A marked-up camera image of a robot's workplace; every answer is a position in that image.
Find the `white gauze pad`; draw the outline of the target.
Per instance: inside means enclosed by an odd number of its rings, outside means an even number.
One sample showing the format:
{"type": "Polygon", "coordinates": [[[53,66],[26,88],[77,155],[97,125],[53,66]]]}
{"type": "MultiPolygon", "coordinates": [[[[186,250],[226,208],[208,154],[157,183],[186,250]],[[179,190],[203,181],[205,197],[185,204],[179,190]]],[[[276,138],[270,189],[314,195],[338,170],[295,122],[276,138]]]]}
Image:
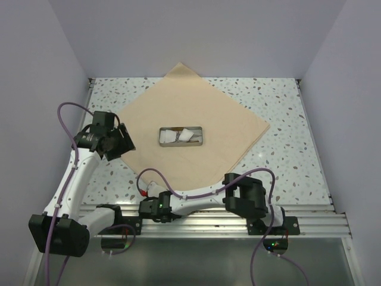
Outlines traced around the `white gauze pad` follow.
{"type": "Polygon", "coordinates": [[[194,133],[193,133],[191,130],[184,128],[184,129],[180,132],[179,137],[178,137],[178,140],[179,140],[180,142],[188,142],[188,140],[189,140],[192,136],[194,136],[194,133]]]}
{"type": "Polygon", "coordinates": [[[177,132],[174,130],[166,129],[160,131],[160,144],[169,144],[176,142],[177,132]]]}

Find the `metal instrument tray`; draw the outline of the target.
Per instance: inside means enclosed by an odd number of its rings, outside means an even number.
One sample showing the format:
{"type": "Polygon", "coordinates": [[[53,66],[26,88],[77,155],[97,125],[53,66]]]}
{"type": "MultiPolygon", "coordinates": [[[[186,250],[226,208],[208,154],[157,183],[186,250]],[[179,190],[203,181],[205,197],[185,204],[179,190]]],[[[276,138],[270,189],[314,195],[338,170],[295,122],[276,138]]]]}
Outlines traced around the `metal instrument tray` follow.
{"type": "Polygon", "coordinates": [[[163,127],[158,142],[161,147],[197,147],[204,143],[204,133],[200,126],[163,127]]]}

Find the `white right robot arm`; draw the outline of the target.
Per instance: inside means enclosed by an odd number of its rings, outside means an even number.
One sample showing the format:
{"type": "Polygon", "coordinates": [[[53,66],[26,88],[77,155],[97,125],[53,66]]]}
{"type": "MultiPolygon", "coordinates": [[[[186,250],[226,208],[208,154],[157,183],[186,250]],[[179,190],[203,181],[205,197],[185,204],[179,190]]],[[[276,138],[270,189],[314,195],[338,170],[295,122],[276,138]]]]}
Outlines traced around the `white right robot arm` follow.
{"type": "Polygon", "coordinates": [[[259,221],[272,234],[286,228],[284,210],[268,202],[262,181],[236,173],[225,174],[223,181],[215,185],[189,191],[175,191],[151,182],[138,212],[141,218],[167,223],[218,207],[249,223],[259,221]]]}

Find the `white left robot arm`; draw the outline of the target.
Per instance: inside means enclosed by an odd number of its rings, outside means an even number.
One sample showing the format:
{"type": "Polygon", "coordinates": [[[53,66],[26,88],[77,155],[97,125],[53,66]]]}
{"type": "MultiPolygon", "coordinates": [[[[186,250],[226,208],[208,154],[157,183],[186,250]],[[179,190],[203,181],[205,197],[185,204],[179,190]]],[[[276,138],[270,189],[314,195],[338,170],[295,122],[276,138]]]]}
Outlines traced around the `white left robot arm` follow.
{"type": "Polygon", "coordinates": [[[124,226],[120,206],[100,204],[90,214],[79,211],[86,188],[103,158],[111,161],[135,149],[118,115],[95,111],[92,123],[72,137],[65,174],[42,214],[34,214],[29,229],[42,253],[81,257],[89,241],[103,230],[119,233],[124,226]]]}

